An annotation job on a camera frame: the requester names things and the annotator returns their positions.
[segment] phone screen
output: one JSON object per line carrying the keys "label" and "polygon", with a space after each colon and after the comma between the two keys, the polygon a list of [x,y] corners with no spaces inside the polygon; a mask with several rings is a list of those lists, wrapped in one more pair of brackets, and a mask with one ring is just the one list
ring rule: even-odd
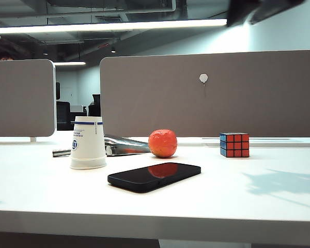
{"label": "phone screen", "polygon": [[199,166],[163,163],[111,174],[108,176],[108,182],[132,191],[147,192],[200,172]]}

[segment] fluorescent light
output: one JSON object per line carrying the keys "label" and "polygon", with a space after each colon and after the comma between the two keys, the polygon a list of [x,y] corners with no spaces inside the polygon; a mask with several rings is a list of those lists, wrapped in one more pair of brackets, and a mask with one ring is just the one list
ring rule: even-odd
{"label": "fluorescent light", "polygon": [[100,23],[100,24],[47,25],[47,26],[0,27],[0,34],[77,32],[77,31],[79,32],[80,31],[124,31],[124,30],[132,30],[132,29],[212,27],[212,26],[224,26],[224,25],[226,25],[226,19],[164,21],[164,22],[124,22],[124,23]]}
{"label": "fluorescent light", "polygon": [[54,62],[56,66],[83,66],[85,62]]}

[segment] red fruit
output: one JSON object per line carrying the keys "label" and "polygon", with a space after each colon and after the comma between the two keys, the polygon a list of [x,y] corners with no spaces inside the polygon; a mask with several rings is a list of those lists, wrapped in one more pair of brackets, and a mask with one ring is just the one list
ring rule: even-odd
{"label": "red fruit", "polygon": [[151,153],[155,156],[159,158],[168,158],[176,152],[176,134],[168,129],[155,130],[148,138],[148,146]]}

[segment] white paper cup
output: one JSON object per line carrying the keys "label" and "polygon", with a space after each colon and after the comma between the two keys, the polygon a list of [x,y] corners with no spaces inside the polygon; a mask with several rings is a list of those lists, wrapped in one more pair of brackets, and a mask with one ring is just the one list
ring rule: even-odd
{"label": "white paper cup", "polygon": [[105,166],[102,117],[76,116],[71,147],[72,169]]}

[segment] paper cup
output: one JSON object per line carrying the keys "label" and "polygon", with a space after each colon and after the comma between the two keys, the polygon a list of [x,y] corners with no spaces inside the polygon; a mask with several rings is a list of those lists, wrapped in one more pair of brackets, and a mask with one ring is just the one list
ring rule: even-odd
{"label": "paper cup", "polygon": [[76,116],[71,147],[72,169],[105,166],[102,117]]}

